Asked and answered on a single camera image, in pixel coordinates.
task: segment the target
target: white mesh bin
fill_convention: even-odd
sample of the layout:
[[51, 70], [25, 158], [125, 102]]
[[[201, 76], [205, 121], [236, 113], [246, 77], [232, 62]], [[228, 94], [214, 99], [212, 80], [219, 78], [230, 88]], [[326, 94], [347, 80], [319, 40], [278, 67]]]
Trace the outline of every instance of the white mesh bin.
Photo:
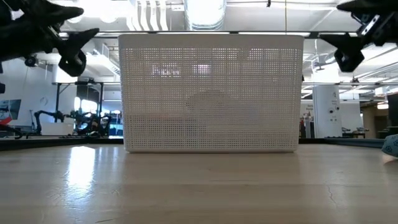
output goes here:
[[299, 141], [301, 36], [119, 37], [129, 152], [292, 152]]

